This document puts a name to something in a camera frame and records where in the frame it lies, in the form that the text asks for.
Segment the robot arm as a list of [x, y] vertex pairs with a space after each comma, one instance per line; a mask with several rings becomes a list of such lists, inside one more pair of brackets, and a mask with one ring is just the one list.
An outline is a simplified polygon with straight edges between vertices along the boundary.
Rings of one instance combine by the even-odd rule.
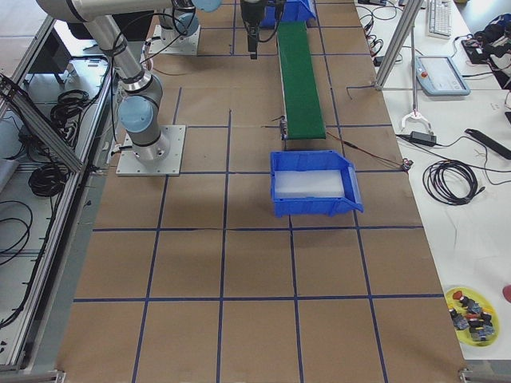
[[260, 24], [265, 18], [266, 1], [241, 1], [241, 17], [247, 33], [250, 58], [258, 57]]
[[157, 122], [163, 90], [160, 80], [128, 47], [115, 14], [151, 11], [159, 18], [167, 43], [191, 37], [199, 29], [197, 10], [212, 12], [219, 1], [39, 1], [51, 17], [69, 23], [82, 23], [101, 51], [109, 57], [127, 93], [118, 109], [119, 120], [132, 141], [134, 156], [142, 161], [168, 155], [170, 143]]

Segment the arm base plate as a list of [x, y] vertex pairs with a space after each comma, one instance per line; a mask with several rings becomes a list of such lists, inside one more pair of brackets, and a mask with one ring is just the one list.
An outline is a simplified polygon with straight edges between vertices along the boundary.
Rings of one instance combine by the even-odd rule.
[[185, 125], [161, 125], [160, 139], [147, 147], [135, 145], [127, 133], [117, 163], [118, 176], [179, 176], [185, 142]]
[[163, 53], [180, 56], [196, 56], [200, 39], [200, 27], [192, 34], [180, 36], [175, 30], [162, 29], [156, 25], [149, 45], [149, 54]]

